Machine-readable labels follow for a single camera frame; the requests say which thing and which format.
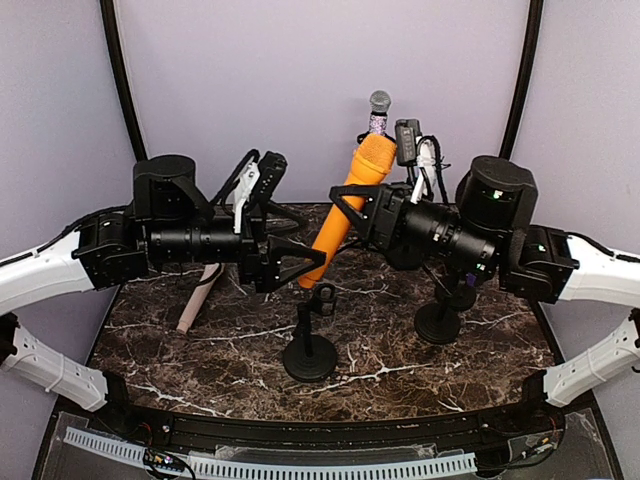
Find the pink microphone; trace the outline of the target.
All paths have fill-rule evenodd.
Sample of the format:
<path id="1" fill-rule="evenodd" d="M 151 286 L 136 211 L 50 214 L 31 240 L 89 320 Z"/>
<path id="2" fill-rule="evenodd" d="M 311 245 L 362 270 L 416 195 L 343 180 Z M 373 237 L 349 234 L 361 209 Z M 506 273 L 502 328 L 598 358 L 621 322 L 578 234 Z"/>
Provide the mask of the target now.
<path id="1" fill-rule="evenodd" d="M 182 314 L 178 320 L 176 331 L 186 334 L 207 299 L 214 283 L 224 272 L 220 263 L 206 265 L 201 279 L 194 288 Z"/>

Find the black round-base stand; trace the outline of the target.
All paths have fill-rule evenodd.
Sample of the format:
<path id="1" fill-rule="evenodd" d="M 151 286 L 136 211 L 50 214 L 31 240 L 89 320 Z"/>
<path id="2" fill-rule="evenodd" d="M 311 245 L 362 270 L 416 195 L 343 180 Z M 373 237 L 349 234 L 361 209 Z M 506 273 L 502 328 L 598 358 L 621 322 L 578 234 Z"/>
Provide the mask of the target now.
<path id="1" fill-rule="evenodd" d="M 414 316 L 418 336 L 435 345 L 453 343 L 461 329 L 461 312 L 471 309 L 477 289 L 459 271 L 447 273 L 443 279 L 426 264 L 422 269 L 435 284 L 435 301 L 421 306 Z"/>
<path id="2" fill-rule="evenodd" d="M 327 379 L 337 365 L 337 350 L 327 338 L 312 333 L 312 315 L 332 316 L 336 307 L 336 289 L 322 283 L 315 287 L 311 297 L 297 305 L 298 323 L 293 339 L 282 354 L 287 374 L 302 383 L 315 383 Z"/>

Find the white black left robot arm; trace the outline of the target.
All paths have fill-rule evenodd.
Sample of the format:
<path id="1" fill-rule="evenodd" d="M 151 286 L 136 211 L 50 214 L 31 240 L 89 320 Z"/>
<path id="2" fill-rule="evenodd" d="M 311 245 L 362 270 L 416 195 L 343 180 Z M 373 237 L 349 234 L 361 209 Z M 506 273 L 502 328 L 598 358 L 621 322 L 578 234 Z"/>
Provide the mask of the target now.
<path id="1" fill-rule="evenodd" d="M 239 280 L 265 293 L 325 262 L 323 252 L 274 236 L 271 196 L 286 171 L 274 152 L 249 151 L 220 191 L 207 198 L 195 162 L 162 155 L 137 163 L 133 198 L 90 213 L 49 242 L 1 263 L 1 367 L 82 409 L 101 410 L 120 436 L 141 427 L 119 376 L 81 365 L 47 346 L 17 318 L 25 306 L 69 293 L 103 290 L 164 265 L 233 264 Z"/>

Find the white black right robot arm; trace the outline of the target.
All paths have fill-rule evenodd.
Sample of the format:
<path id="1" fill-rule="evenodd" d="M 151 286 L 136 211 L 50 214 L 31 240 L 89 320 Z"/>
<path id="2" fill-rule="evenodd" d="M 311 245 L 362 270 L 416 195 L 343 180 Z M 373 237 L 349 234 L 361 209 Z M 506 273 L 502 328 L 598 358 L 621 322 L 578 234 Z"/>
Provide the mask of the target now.
<path id="1" fill-rule="evenodd" d="M 554 304 L 594 300 L 630 308 L 606 338 L 574 358 L 532 374 L 510 413 L 521 434 L 534 432 L 549 405 L 564 407 L 639 359 L 639 259 L 574 232 L 531 222 L 538 191 L 530 170 L 478 156 L 459 183 L 454 206 L 411 200 L 408 185 L 334 186 L 330 198 L 360 239 L 389 252 L 409 245 L 439 258 L 453 283 L 476 286 L 497 276 L 501 290 Z"/>

